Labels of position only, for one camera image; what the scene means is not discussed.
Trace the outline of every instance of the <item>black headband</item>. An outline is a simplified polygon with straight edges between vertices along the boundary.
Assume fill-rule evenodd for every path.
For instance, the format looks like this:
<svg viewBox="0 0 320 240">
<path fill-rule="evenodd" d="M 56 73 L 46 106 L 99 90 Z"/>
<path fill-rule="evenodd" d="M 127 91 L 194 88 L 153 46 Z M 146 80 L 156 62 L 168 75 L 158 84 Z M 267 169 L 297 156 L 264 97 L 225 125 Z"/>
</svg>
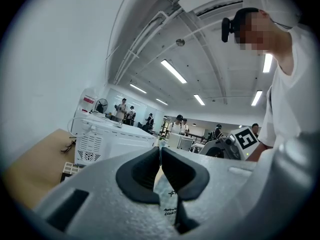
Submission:
<svg viewBox="0 0 320 240">
<path fill-rule="evenodd" d="M 249 7 L 238 10 L 232 20 L 223 18 L 221 24 L 221 39 L 228 42 L 229 33 L 239 32 L 240 26 L 245 23 L 246 15 L 249 13 L 258 13 L 259 9 Z"/>
</svg>

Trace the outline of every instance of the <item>ceiling pipe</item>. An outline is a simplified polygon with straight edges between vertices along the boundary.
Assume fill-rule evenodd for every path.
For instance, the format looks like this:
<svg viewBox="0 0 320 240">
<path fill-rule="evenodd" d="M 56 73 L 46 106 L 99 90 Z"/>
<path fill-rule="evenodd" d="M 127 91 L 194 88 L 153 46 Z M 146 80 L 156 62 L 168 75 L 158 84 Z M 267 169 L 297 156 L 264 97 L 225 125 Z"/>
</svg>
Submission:
<svg viewBox="0 0 320 240">
<path fill-rule="evenodd" d="M 199 32 L 199 31 L 201 31 L 201 30 L 204 30 L 204 29 L 206 29 L 206 28 L 208 28 L 208 27 L 210 27 L 210 26 L 212 26 L 212 25 L 215 25 L 215 24 L 218 24 L 218 23 L 221 23 L 221 22 L 222 22 L 222 19 L 216 20 L 215 22 L 209 23 L 208 25 L 205 25 L 205 26 L 203 26 L 203 27 L 201 27 L 201 28 L 198 28 L 197 30 L 195 30 L 195 31 L 193 31 L 193 32 L 191 32 L 191 33 L 189 33 L 189 34 L 181 37 L 181 39 L 184 39 L 184 40 L 185 40 L 185 39 L 187 39 L 188 37 L 192 36 L 194 33 L 197 33 L 197 32 Z M 145 65 L 143 66 L 143 68 L 140 70 L 140 72 L 138 72 L 138 74 L 140 74 L 150 63 L 152 63 L 152 62 L 153 62 L 155 59 L 157 59 L 160 55 L 164 54 L 166 51 L 168 51 L 170 48 L 172 48 L 173 46 L 176 46 L 176 45 L 177 45 L 176 42 L 174 42 L 173 44 L 171 44 L 170 46 L 168 46 L 166 49 L 164 49 L 163 51 L 161 51 L 157 56 L 155 56 L 152 60 L 150 60 L 147 64 L 145 64 Z"/>
<path fill-rule="evenodd" d="M 205 99 L 213 99 L 213 100 L 216 100 L 216 99 L 225 99 L 225 98 L 252 98 L 254 95 L 248 95 L 248 96 L 220 96 L 220 97 L 202 97 L 203 100 Z M 186 100 L 189 101 L 189 100 L 194 100 L 195 98 L 187 98 Z"/>
<path fill-rule="evenodd" d="M 154 19 L 152 22 L 150 22 L 147 27 L 144 29 L 144 31 L 138 35 L 138 37 L 135 39 L 135 41 L 132 43 L 130 49 L 126 52 L 120 67 L 115 75 L 115 78 L 118 78 L 122 69 L 128 62 L 129 57 L 134 53 L 134 50 L 137 48 L 138 44 L 141 42 L 141 40 L 151 31 L 152 28 L 154 28 L 158 24 L 158 19 L 161 19 L 160 17 Z"/>
<path fill-rule="evenodd" d="M 166 15 L 166 13 L 162 10 L 158 11 L 155 16 L 153 16 L 153 18 L 149 21 L 149 23 L 147 25 L 145 25 L 145 27 L 142 29 L 142 31 L 139 33 L 139 35 L 135 38 L 135 40 L 133 41 L 133 43 L 131 44 L 129 50 L 131 52 L 134 51 L 134 49 L 137 47 L 137 45 L 139 44 L 139 42 L 149 33 L 149 31 L 156 25 L 158 19 L 161 19 L 160 15 L 163 15 L 165 19 L 168 18 L 168 16 Z M 129 56 L 130 56 L 130 52 L 129 50 L 127 51 L 127 53 L 125 54 L 120 67 L 115 75 L 115 79 L 117 77 L 119 77 L 120 72 L 122 71 L 123 67 L 125 66 L 125 64 L 127 63 Z"/>
<path fill-rule="evenodd" d="M 182 8 L 179 8 L 178 10 L 176 10 L 174 13 L 172 13 L 169 17 L 167 17 L 163 22 L 161 22 L 161 24 L 152 32 L 152 34 L 150 34 L 147 39 L 143 42 L 143 44 L 140 46 L 140 48 L 137 50 L 136 55 L 138 56 L 142 50 L 144 49 L 144 47 L 147 45 L 147 43 L 168 23 L 170 22 L 172 19 L 174 19 L 177 15 L 179 15 L 181 12 L 183 12 Z M 119 75 L 119 77 L 116 76 L 115 80 L 114 80 L 114 84 L 117 85 L 121 78 L 123 77 L 123 75 L 125 74 L 125 72 L 128 70 L 128 68 L 130 67 L 130 65 L 132 64 L 132 62 L 135 60 L 135 56 L 133 56 L 130 60 L 130 62 L 127 64 L 127 66 L 124 68 L 124 70 L 121 71 L 121 73 L 117 74 Z"/>
</svg>

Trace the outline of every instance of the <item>black cap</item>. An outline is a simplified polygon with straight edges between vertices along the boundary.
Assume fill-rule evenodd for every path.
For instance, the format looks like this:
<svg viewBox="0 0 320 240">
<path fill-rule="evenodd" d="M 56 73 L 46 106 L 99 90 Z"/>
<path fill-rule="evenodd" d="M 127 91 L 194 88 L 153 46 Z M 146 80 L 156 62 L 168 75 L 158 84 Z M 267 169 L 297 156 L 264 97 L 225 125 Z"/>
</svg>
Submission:
<svg viewBox="0 0 320 240">
<path fill-rule="evenodd" d="M 176 119 L 179 120 L 179 121 L 182 121 L 184 119 L 184 117 L 182 115 L 178 114 L 176 116 Z"/>
<path fill-rule="evenodd" d="M 246 15 L 249 13 L 258 13 L 259 9 L 247 7 L 238 10 L 232 20 L 224 18 L 221 24 L 221 39 L 223 42 L 228 41 L 229 33 L 234 33 L 236 40 L 239 37 L 240 26 L 246 23 Z"/>
</svg>

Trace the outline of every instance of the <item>ventilation grille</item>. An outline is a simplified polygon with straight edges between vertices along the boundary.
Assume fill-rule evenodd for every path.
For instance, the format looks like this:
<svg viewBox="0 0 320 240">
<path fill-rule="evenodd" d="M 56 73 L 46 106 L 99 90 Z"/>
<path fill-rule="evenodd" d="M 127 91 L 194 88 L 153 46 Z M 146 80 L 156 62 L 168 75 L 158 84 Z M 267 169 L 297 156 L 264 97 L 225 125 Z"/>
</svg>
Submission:
<svg viewBox="0 0 320 240">
<path fill-rule="evenodd" d="M 81 157 L 81 159 L 84 159 L 84 158 L 83 158 L 83 155 L 84 155 L 84 152 L 83 152 L 83 151 L 78 150 L 78 154 L 79 154 L 79 156 Z"/>
<path fill-rule="evenodd" d="M 94 156 L 94 161 L 97 161 L 99 157 L 100 157 L 99 154 L 95 154 L 95 156 Z"/>
<path fill-rule="evenodd" d="M 91 152 L 85 152 L 84 154 L 84 160 L 92 161 L 94 159 L 94 154 Z"/>
<path fill-rule="evenodd" d="M 89 135 L 81 138 L 80 149 L 92 153 L 100 153 L 102 137 Z"/>
<path fill-rule="evenodd" d="M 186 139 L 186 138 L 180 137 L 177 148 L 181 150 L 189 151 L 191 149 L 192 143 L 193 143 L 192 138 Z"/>
</svg>

